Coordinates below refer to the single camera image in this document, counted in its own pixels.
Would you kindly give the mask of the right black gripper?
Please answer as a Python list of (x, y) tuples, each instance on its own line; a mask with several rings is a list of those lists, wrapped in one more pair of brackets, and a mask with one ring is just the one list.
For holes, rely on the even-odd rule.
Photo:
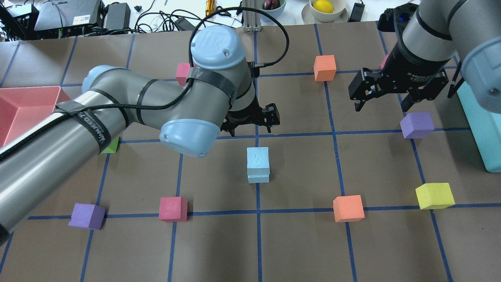
[(396, 43), (382, 70), (361, 68), (348, 86), (356, 112), (371, 99), (386, 94), (408, 93), (401, 102), (402, 111), (422, 100), (433, 100), (449, 83), (446, 62), (433, 62), (412, 54), (403, 43)]

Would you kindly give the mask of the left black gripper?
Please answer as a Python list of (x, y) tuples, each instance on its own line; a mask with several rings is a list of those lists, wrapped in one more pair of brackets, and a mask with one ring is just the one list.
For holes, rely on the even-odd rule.
[(260, 107), (255, 92), (247, 92), (230, 100), (230, 109), (227, 111), (220, 127), (223, 132), (228, 132), (235, 137), (235, 129), (241, 125), (254, 124), (266, 128), (267, 133), (272, 133), (272, 127), (281, 124), (279, 111), (276, 104), (271, 103)]

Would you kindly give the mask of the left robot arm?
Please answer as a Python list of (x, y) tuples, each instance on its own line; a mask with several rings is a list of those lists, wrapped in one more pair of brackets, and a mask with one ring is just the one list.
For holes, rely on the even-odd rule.
[(55, 105), (42, 122), (1, 148), (1, 244), (77, 169), (105, 150), (131, 123), (159, 130), (168, 148), (205, 157), (222, 131), (240, 125), (280, 124), (277, 106), (261, 107), (254, 64), (237, 32), (210, 26), (189, 40), (186, 85), (126, 68), (100, 65), (83, 80), (82, 94)]

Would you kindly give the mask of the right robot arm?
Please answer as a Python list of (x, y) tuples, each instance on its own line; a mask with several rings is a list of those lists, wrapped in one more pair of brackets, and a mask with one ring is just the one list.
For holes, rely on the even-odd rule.
[(483, 109), (500, 113), (500, 1), (422, 0), (386, 9), (377, 28), (396, 44), (376, 72), (362, 68), (348, 87), (356, 111), (374, 98), (407, 94), (402, 110), (437, 98), (449, 83), (445, 65), (458, 54), (461, 78)]

